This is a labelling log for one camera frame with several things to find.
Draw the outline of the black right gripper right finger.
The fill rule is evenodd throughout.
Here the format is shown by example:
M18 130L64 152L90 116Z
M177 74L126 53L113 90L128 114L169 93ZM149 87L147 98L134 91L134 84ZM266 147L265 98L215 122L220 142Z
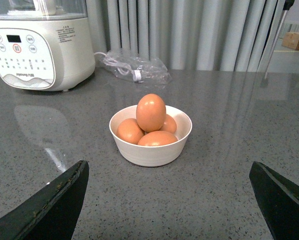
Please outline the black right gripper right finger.
M273 239L299 240L299 185L257 161L249 179Z

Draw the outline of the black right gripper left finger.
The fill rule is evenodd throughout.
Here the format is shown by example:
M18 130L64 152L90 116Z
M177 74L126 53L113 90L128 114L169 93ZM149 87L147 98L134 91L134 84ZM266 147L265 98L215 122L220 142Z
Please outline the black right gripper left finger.
M0 218L0 240L70 240L82 210L89 164L80 160Z

